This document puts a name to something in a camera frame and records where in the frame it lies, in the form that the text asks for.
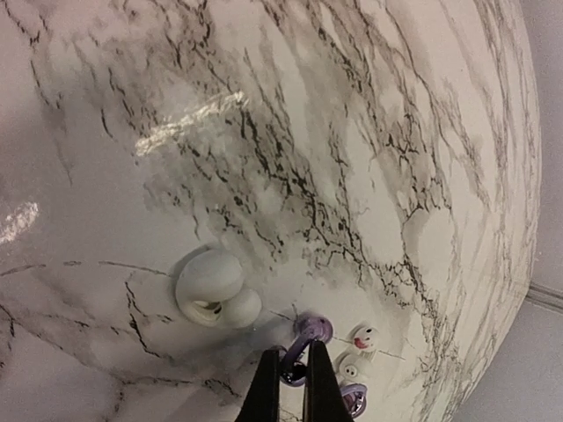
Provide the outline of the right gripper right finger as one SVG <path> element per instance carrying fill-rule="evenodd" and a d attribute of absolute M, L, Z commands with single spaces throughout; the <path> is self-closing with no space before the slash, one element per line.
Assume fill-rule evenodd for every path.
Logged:
<path fill-rule="evenodd" d="M 313 340 L 309 345 L 303 397 L 303 421 L 345 422 L 347 411 L 325 343 Z"/>

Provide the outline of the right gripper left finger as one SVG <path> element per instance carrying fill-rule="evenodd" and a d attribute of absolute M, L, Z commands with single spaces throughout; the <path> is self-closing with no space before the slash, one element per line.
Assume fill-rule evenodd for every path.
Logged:
<path fill-rule="evenodd" d="M 271 348 L 261 354 L 236 422 L 279 421 L 280 351 L 279 348 Z"/>

